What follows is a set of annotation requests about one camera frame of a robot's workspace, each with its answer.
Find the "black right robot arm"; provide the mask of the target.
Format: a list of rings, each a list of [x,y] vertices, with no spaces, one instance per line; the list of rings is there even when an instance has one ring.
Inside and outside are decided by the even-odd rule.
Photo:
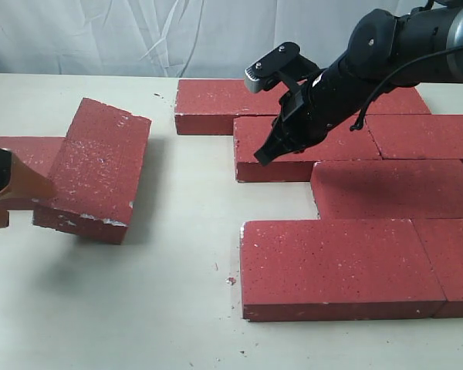
[[[326,68],[302,56],[296,43],[284,42],[245,71],[252,93],[286,86],[255,158],[267,165],[301,153],[350,117],[353,129],[360,130],[379,96],[420,83],[463,84],[463,1],[429,1],[402,16],[374,9]]]

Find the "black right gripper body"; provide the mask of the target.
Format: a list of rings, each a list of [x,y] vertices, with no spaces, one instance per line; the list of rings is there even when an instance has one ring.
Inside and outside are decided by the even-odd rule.
[[[315,146],[328,132],[356,113],[365,102],[365,80],[335,64],[280,99],[272,136]]]

